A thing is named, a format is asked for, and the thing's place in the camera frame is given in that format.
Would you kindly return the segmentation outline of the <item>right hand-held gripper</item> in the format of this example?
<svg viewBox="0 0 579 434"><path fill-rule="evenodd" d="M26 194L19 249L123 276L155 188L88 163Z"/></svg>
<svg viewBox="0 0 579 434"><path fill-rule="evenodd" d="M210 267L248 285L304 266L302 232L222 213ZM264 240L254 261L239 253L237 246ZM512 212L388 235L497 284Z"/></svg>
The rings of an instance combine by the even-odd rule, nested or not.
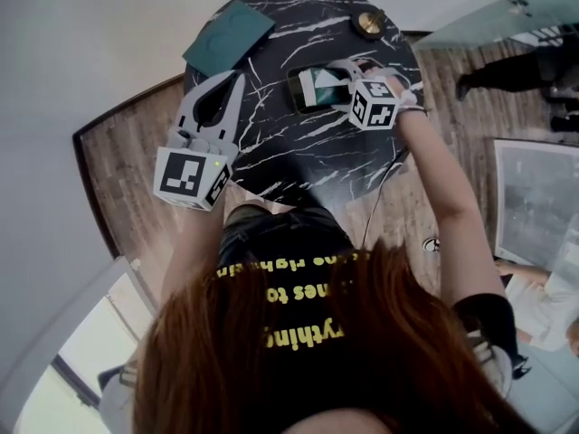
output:
<svg viewBox="0 0 579 434"><path fill-rule="evenodd" d="M349 90L334 90L330 107L349 109L349 121L361 130L390 130L400 107L400 95L392 87L397 71L378 68L366 74L367 63L351 59L335 60L327 64L330 70L345 73L351 80Z"/></svg>

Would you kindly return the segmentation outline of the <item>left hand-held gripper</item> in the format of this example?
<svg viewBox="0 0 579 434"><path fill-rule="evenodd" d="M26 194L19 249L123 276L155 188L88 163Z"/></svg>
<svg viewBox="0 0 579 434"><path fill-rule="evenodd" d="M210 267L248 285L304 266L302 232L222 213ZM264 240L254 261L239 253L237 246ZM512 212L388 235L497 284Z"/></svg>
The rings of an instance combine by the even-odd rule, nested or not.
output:
<svg viewBox="0 0 579 434"><path fill-rule="evenodd" d="M177 125L169 128L167 143L157 150L154 196L174 206L210 212L233 175L235 139L245 75L241 71L216 74L183 98ZM221 120L219 138L207 140L183 128L214 127Z"/></svg>

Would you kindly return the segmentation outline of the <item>person's right hand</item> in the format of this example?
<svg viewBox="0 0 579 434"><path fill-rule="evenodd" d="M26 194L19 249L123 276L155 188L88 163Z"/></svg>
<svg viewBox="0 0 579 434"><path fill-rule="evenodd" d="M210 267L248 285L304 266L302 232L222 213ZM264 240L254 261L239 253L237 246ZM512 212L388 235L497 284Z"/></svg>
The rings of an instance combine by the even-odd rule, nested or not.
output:
<svg viewBox="0 0 579 434"><path fill-rule="evenodd" d="M396 76L388 76L386 78L388 85L393 89L396 97L400 100L400 104L405 107L413 107L418 105L415 95L408 90Z"/></svg>

